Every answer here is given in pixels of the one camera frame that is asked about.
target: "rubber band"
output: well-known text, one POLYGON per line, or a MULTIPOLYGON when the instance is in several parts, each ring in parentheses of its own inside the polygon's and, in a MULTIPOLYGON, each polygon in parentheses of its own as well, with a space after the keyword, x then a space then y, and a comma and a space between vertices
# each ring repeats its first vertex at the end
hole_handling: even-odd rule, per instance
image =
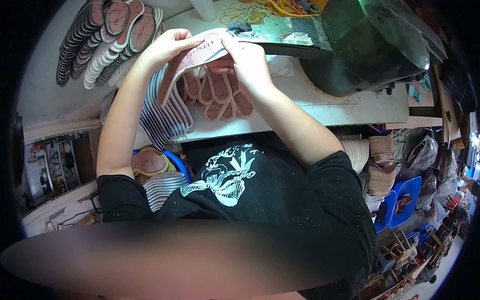
POLYGON ((280 15, 274 10, 274 8, 264 2, 250 1, 240 4, 240 7, 233 7, 237 4, 232 3, 223 14, 220 15, 220 22, 227 25, 230 22, 259 24, 266 17, 279 17, 280 15))

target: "white table surface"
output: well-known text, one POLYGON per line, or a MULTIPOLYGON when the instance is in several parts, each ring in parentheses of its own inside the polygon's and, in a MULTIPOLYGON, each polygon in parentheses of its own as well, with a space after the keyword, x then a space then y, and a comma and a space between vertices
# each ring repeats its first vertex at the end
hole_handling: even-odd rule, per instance
MULTIPOLYGON (((219 11, 218 15, 220 16, 234 2, 236 1, 214 2, 219 11)), ((212 28, 225 27, 218 19, 208 23, 204 22, 195 9, 164 21, 163 26, 165 30, 186 28, 193 35, 212 28)), ((335 97, 313 85, 305 75, 299 59, 293 59, 292 64, 294 75, 275 78, 273 83, 325 126, 402 123, 408 120, 407 89, 402 84, 398 84, 391 95, 387 95, 385 91, 364 91, 347 97, 335 97)), ((248 120, 236 118, 231 123, 224 121, 212 123, 203 116, 203 111, 195 107, 187 107, 193 117, 193 126, 189 131, 191 133, 181 137, 178 142, 271 130, 258 113, 248 120)), ((139 149, 150 144, 145 131, 139 126, 134 148, 139 149)))

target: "yellow cable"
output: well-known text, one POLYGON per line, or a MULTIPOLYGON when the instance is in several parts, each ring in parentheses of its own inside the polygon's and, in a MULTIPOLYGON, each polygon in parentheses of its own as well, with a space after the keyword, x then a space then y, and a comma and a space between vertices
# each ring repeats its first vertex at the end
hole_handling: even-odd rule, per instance
POLYGON ((280 0, 280 1, 285 2, 285 4, 286 4, 288 7, 290 7, 291 9, 293 9, 294 12, 297 12, 297 14, 302 14, 301 12, 299 12, 299 10, 298 10, 296 7, 294 7, 293 5, 291 5, 290 2, 288 2, 287 0, 280 0))
POLYGON ((282 10, 285 10, 285 5, 283 4, 283 0, 278 0, 278 2, 280 2, 280 7, 282 8, 282 10))
POLYGON ((286 12, 286 11, 282 10, 281 8, 279 8, 275 4, 275 2, 273 2, 273 0, 262 0, 262 1, 266 1, 266 2, 270 3, 282 17, 300 17, 301 18, 301 17, 311 17, 311 16, 318 16, 319 15, 318 13, 293 14, 293 13, 286 12))

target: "floor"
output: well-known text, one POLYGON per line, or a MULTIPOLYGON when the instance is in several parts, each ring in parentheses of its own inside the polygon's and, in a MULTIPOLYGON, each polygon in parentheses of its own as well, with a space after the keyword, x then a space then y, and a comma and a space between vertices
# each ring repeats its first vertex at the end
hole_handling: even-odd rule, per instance
POLYGON ((415 295, 419 296, 419 300, 430 299, 435 294, 440 285, 442 285, 443 281, 452 269, 452 266, 454 265, 458 254, 460 253, 462 245, 463 240, 459 236, 456 236, 453 240, 453 244, 450 248, 450 251, 448 252, 448 255, 442 258, 442 260, 440 261, 440 265, 435 272, 435 274, 437 275, 437 280, 435 281, 435 283, 419 283, 413 286, 410 291, 408 291, 402 297, 402 300, 409 300, 415 295))

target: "stack of insoles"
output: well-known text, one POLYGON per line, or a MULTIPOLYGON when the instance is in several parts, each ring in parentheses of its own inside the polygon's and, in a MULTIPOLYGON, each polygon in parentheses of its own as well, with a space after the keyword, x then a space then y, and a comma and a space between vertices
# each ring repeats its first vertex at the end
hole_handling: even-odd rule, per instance
POLYGON ((370 185, 370 173, 369 172, 362 172, 359 174, 359 179, 361 182, 361 191, 363 197, 367 194, 368 186, 370 185))
POLYGON ((393 131, 385 136, 369 137, 368 142, 375 164, 388 166, 393 163, 393 131))
POLYGON ((178 171, 165 154, 151 147, 132 156, 132 170, 135 176, 142 174, 148 177, 178 171))
POLYGON ((183 74, 182 99, 185 103, 196 104, 197 108, 203 109, 210 122, 232 122, 237 116, 247 119, 255 113, 251 103, 240 92, 235 75, 216 74, 205 66, 201 68, 183 74))
MULTIPOLYGON (((163 26, 161 25, 163 20, 163 10, 155 8, 154 16, 156 23, 155 38, 157 38, 163 33, 163 26)), ((128 71, 132 68, 133 64, 135 64, 139 56, 140 54, 136 54, 129 60, 124 61, 110 76, 108 85, 113 87, 117 84, 117 86, 120 87, 120 81, 125 77, 125 75, 127 75, 128 71)))
MULTIPOLYGON (((129 6, 136 2, 141 3, 139 0, 133 0, 129 6)), ((110 44, 109 50, 116 52, 117 56, 113 58, 108 66, 102 68, 101 73, 96 78, 97 86, 103 86, 107 83, 122 63, 142 52, 150 45, 156 32, 154 9, 150 6, 145 6, 144 12, 140 12, 139 17, 133 20, 131 24, 125 38, 121 36, 110 44)))
POLYGON ((226 28, 215 28, 202 32, 199 35, 205 39, 203 43, 192 49, 180 52, 168 63, 167 72, 164 76, 165 79, 158 90, 160 106, 165 105, 173 86, 183 73, 227 55, 221 40, 225 32, 227 32, 226 28))
POLYGON ((368 140, 361 139, 361 135, 341 135, 339 138, 343 150, 350 158, 352 169, 360 174, 370 156, 368 140))
POLYGON ((369 160, 366 168, 370 175, 370 181, 365 194, 365 203, 372 212, 377 211, 385 197, 389 195, 395 182, 396 166, 392 165, 382 169, 369 160))
POLYGON ((104 22, 102 1, 88 0, 75 17, 60 46, 56 76, 58 86, 65 86, 70 75, 76 76, 78 69, 83 67, 85 60, 88 60, 89 48, 99 44, 92 42, 90 37, 104 22))
POLYGON ((107 58, 111 59, 115 56, 113 52, 104 53, 108 48, 105 47, 105 43, 111 43, 123 32, 129 15, 130 9, 125 2, 112 1, 105 6, 103 26, 96 30, 77 52, 76 60, 72 65, 72 79, 79 79, 85 69, 88 70, 88 78, 91 78, 95 72, 98 72, 98 68, 109 62, 107 58))
POLYGON ((150 79, 140 115, 140 125, 157 149, 162 149, 168 142, 185 136, 187 130, 193 125, 192 116, 176 86, 170 92, 165 106, 161 107, 159 104, 158 89, 166 70, 165 67, 162 68, 150 79))
POLYGON ((152 42, 163 17, 160 9, 140 0, 111 1, 105 6, 103 1, 88 0, 67 32, 60 47, 58 86, 82 75, 85 88, 102 86, 118 66, 152 42))
POLYGON ((378 165, 369 162, 370 184, 367 194, 371 196, 387 196, 393 187, 396 175, 396 165, 379 168, 378 165))
POLYGON ((152 212, 159 210, 174 190, 187 184, 185 174, 179 172, 165 172, 147 180, 144 188, 152 212))

